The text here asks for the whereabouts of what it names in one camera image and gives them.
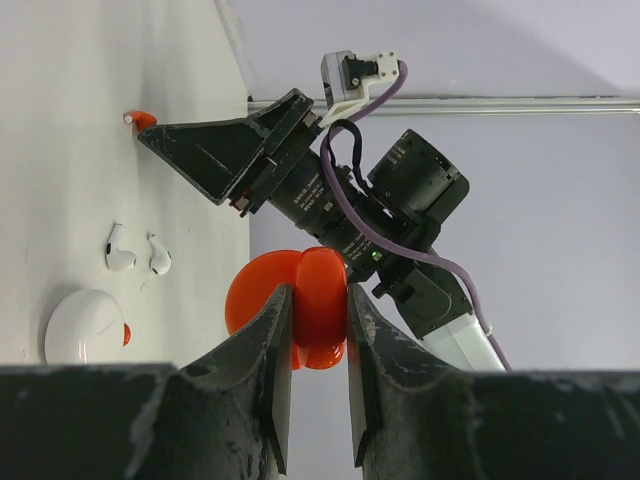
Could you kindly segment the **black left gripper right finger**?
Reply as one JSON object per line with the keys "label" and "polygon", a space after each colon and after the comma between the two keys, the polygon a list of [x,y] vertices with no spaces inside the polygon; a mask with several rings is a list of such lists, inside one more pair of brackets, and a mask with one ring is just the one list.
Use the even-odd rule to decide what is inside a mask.
{"label": "black left gripper right finger", "polygon": [[635,371],[468,372],[348,293],[354,462],[367,479],[635,479]]}

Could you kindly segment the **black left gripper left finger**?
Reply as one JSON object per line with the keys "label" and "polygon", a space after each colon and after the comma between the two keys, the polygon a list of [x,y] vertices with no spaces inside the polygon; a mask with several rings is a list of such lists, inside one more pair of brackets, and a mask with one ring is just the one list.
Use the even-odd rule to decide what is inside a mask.
{"label": "black left gripper left finger", "polygon": [[287,467],[292,289],[191,364],[6,366],[5,479],[275,479]]}

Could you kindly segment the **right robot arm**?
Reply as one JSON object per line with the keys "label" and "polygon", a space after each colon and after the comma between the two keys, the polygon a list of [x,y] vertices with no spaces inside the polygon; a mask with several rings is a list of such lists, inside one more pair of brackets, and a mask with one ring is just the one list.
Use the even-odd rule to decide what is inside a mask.
{"label": "right robot arm", "polygon": [[292,90],[247,117],[145,126],[138,139],[215,204],[270,203],[339,252],[349,300],[354,460],[367,479],[635,479],[639,376],[453,364],[418,339],[478,309],[432,245],[467,179],[404,133],[368,177],[330,147],[354,120]]}

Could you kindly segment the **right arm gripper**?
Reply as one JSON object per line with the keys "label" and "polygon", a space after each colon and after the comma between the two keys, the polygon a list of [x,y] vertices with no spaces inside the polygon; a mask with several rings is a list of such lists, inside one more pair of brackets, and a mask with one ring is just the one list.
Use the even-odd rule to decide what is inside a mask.
{"label": "right arm gripper", "polygon": [[254,214],[321,133],[314,101],[294,88],[245,120],[158,124],[137,139],[216,205]]}

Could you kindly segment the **orange round charging case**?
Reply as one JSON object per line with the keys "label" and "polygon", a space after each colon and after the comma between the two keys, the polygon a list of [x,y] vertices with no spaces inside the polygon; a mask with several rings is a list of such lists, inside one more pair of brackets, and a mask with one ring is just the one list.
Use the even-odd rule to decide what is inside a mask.
{"label": "orange round charging case", "polygon": [[328,247],[278,250],[251,260],[236,275],[225,301],[233,335],[262,310],[276,287],[293,289],[292,368],[329,369],[344,354],[347,275],[342,256]]}

